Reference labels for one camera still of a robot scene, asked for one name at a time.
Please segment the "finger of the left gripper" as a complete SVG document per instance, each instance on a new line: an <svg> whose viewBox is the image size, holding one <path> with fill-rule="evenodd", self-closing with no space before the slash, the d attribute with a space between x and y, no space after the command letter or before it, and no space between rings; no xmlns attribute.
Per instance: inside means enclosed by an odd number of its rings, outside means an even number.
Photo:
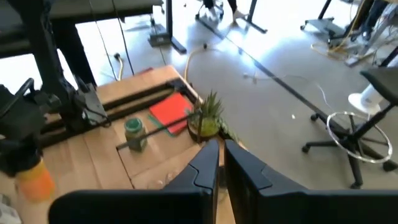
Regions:
<svg viewBox="0 0 398 224"><path fill-rule="evenodd" d="M40 148L40 143L35 136L30 137L30 143L32 146L32 152L30 155L29 169L33 169L42 159L42 150Z"/></svg>
<svg viewBox="0 0 398 224"><path fill-rule="evenodd" d="M6 139L0 139L0 172L7 176L14 176L13 168L9 162L13 150L12 142Z"/></svg>

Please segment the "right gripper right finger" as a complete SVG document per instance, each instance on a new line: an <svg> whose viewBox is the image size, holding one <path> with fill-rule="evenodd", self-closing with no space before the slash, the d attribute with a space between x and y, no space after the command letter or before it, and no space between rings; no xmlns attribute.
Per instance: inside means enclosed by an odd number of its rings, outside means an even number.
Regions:
<svg viewBox="0 0 398 224"><path fill-rule="evenodd" d="M224 142L236 224L398 224L398 190L313 190Z"/></svg>

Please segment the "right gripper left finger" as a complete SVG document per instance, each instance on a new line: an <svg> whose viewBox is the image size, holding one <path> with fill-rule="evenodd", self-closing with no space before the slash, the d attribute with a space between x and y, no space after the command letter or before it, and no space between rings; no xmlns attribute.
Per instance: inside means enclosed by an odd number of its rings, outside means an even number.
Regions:
<svg viewBox="0 0 398 224"><path fill-rule="evenodd" d="M56 199L49 224L215 224L219 144L209 140L161 190L77 190Z"/></svg>

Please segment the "green-lid herb jar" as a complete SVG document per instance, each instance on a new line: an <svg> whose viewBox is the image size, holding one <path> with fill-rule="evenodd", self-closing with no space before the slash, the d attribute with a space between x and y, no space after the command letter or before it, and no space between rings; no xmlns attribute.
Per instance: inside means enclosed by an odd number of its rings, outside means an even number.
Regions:
<svg viewBox="0 0 398 224"><path fill-rule="evenodd" d="M124 130L128 148L132 151L143 152L147 145L147 139L137 140L146 134L146 128L141 119L137 117L128 119L124 123Z"/></svg>

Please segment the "green paper sheet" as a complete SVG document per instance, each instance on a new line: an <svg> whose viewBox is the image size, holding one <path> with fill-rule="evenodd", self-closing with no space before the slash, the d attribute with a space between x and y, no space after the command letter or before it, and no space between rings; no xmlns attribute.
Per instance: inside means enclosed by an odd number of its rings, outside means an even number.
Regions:
<svg viewBox="0 0 398 224"><path fill-rule="evenodd" d="M149 114L148 119L157 127L157 128L163 128L164 126L151 114ZM164 132L167 133L170 137L174 138L175 135L173 135L168 129L164 129Z"/></svg>

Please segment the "office stool base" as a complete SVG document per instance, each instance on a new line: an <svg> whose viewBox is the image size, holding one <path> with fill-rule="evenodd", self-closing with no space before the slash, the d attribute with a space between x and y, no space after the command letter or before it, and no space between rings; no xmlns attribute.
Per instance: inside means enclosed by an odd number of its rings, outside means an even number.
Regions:
<svg viewBox="0 0 398 224"><path fill-rule="evenodd" d="M398 169L398 163L391 160L392 143L377 126L391 109L398 107L398 67L370 68L362 71L361 75L377 94L389 102L389 105L361 125L356 125L353 118L364 117L352 112L335 112L328 116L321 113L312 114L312 121L323 121L331 140L306 142L302 147L304 153L311 147L338 147L345 151L354 177L351 189L360 189L363 185L359 161L381 164L386 172Z"/></svg>

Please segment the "red folder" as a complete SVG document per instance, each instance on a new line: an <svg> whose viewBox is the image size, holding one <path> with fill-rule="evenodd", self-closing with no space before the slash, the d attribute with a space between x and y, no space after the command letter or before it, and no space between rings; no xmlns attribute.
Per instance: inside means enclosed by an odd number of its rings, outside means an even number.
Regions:
<svg viewBox="0 0 398 224"><path fill-rule="evenodd" d="M149 112L165 126L186 117L192 111L192 108L192 104L183 95L176 92L154 106L151 106Z"/></svg>

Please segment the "small potted green plant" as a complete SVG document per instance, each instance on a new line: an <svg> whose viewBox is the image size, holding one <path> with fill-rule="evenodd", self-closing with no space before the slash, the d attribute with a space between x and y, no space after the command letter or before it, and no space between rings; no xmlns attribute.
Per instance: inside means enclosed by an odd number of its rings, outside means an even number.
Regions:
<svg viewBox="0 0 398 224"><path fill-rule="evenodd" d="M211 91L202 101L197 100L192 109L187 109L187 129L195 142L208 141L220 136L222 139L232 139L239 142L238 136L232 131L227 122L221 117L224 111L217 92Z"/></svg>

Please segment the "gray desk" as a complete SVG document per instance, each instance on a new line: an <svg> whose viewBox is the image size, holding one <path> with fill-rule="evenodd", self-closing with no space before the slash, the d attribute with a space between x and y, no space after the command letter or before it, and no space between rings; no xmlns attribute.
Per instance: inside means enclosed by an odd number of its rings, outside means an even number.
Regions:
<svg viewBox="0 0 398 224"><path fill-rule="evenodd" d="M30 53L22 18L46 16L53 22L78 24L153 13L172 0L0 0L0 58Z"/></svg>

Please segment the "white plastic object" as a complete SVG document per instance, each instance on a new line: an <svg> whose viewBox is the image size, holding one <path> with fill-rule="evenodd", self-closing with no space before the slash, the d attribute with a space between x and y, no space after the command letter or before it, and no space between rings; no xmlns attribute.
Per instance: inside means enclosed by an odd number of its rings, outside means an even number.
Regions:
<svg viewBox="0 0 398 224"><path fill-rule="evenodd" d="M369 115L375 115L381 110L379 104L383 99L384 98L371 84L361 93L352 93L348 97L348 101L352 106Z"/></svg>

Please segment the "person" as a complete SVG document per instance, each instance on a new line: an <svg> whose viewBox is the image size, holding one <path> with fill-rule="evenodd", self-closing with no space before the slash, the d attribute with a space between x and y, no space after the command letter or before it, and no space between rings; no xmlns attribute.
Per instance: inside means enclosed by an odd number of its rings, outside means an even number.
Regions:
<svg viewBox="0 0 398 224"><path fill-rule="evenodd" d="M227 0L231 11L233 13L233 21L235 22L237 19L242 19L246 16L246 14L242 13L238 9L238 5L236 0ZM213 22L218 22L219 15L215 9L215 0L203 0L204 6L207 8L209 12L209 18Z"/></svg>

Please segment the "black aluminium table frame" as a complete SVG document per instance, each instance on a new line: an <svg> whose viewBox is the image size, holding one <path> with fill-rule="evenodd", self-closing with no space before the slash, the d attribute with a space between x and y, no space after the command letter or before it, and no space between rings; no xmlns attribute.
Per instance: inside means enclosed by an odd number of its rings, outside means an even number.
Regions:
<svg viewBox="0 0 398 224"><path fill-rule="evenodd" d="M51 122L49 124L46 124L44 127L44 130L42 131L42 136L40 137L39 146L41 146L42 148L46 148L65 141L69 138L84 134L100 126L105 128L110 127L111 122L124 118L135 112L149 108L165 100L168 97L168 94L160 95L157 98L147 100L135 106L126 107L124 109L122 109L122 106L127 105L133 101L142 100L147 96L153 95L155 93L160 93L164 90L173 90L181 93L182 95L186 96L191 103L198 102L198 97L196 97L193 92L189 90L189 88L190 85L184 83L184 80L182 80L181 78L176 78L174 80L170 80L160 85L153 86L152 88L140 91L138 93L130 94L120 99L111 101L104 105L106 112L105 121L95 122L93 125L89 125L83 128L81 131L74 132L63 129L64 125L63 122L60 120Z"/></svg>

